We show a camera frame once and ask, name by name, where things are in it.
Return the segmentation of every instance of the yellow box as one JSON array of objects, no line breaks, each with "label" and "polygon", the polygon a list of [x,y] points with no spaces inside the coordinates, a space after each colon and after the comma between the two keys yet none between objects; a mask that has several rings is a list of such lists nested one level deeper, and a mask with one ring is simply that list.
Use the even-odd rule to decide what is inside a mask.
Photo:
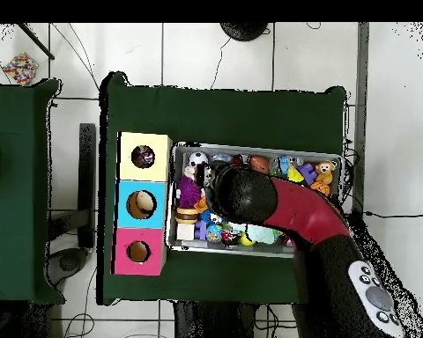
[{"label": "yellow box", "polygon": [[[169,155],[172,142],[167,135],[140,134],[121,132],[119,179],[141,181],[167,181]],[[131,160],[131,153],[139,145],[153,150],[153,164],[148,168],[136,167]]]}]

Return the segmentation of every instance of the pink box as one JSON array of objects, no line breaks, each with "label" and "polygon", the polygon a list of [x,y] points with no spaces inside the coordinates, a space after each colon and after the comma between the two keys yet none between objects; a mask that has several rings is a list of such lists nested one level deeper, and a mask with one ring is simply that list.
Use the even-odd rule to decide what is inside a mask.
[{"label": "pink box", "polygon": [[[149,255],[143,262],[134,262],[127,255],[127,248],[135,241],[149,247]],[[115,263],[111,263],[115,275],[159,276],[166,261],[164,230],[153,228],[118,228],[114,247]]]}]

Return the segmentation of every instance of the dark green table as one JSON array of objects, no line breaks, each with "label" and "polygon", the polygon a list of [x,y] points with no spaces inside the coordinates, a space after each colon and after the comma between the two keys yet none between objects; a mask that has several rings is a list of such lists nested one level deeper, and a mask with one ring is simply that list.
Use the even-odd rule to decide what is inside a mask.
[{"label": "dark green table", "polygon": [[103,302],[181,299],[299,302],[293,259],[172,251],[161,276],[110,275],[117,131],[166,134],[173,140],[341,154],[345,90],[325,93],[199,91],[133,87],[122,73],[102,82],[98,260]]},{"label": "dark green table", "polygon": [[0,300],[63,302],[45,277],[47,114],[58,86],[0,86]]}]

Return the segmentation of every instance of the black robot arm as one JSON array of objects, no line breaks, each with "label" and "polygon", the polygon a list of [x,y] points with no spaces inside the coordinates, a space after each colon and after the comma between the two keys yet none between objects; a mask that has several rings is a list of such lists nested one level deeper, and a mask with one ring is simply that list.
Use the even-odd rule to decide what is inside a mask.
[{"label": "black robot arm", "polygon": [[208,204],[216,214],[295,241],[308,292],[308,302],[293,307],[300,338],[404,338],[390,294],[326,198],[239,165],[220,166],[211,187]]}]

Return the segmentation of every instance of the small colorful bag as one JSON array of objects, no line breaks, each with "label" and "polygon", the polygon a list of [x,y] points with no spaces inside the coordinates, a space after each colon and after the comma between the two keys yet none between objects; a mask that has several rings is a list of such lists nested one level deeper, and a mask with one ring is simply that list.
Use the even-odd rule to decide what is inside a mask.
[{"label": "small colorful bag", "polygon": [[4,67],[4,72],[12,77],[20,85],[28,85],[38,68],[36,61],[27,52],[14,57],[10,63]]}]

